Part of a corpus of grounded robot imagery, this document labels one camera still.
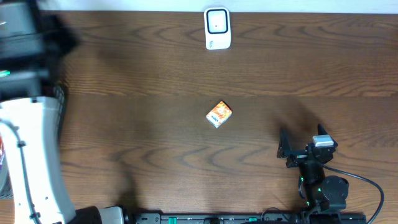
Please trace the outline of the small orange box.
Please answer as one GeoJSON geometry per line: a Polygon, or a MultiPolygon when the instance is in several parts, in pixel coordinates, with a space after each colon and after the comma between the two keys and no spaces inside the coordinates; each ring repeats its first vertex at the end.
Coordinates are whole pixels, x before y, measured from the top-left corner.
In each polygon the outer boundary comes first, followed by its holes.
{"type": "Polygon", "coordinates": [[[224,101],[220,101],[211,111],[208,112],[206,119],[215,128],[219,128],[229,119],[232,113],[232,109],[224,101]]]}

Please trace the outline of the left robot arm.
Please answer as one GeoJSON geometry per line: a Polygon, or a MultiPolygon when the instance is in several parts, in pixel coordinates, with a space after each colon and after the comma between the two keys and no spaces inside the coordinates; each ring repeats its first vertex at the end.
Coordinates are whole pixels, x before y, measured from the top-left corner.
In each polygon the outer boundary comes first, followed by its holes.
{"type": "Polygon", "coordinates": [[[16,223],[130,223],[121,206],[76,209],[62,177],[67,93],[59,65],[74,33],[37,1],[1,2],[1,149],[16,223]]]}

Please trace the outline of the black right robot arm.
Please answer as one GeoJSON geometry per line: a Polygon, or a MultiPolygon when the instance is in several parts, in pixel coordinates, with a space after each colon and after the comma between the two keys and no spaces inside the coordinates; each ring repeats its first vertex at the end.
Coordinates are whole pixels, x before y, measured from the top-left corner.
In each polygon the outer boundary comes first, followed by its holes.
{"type": "Polygon", "coordinates": [[[322,125],[317,129],[318,134],[302,150],[292,149],[287,132],[281,129],[277,157],[286,160],[286,167],[299,169],[299,192],[308,206],[300,212],[300,221],[341,223],[349,183],[342,177],[325,175],[324,165],[333,159],[338,144],[322,125]]]}

